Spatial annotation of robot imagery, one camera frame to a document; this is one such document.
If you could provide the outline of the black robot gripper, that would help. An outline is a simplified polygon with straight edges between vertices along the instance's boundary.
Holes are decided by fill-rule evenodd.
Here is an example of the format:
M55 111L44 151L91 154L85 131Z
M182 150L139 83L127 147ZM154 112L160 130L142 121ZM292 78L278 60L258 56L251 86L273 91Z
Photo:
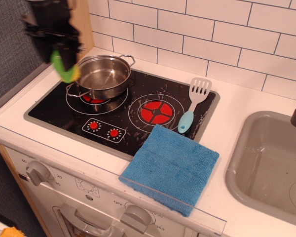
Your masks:
M53 50L58 50L65 71L77 63L76 54L83 47L79 31L70 24L71 10L66 0L28 0L31 13L23 14L20 20L25 33L45 63L51 62Z

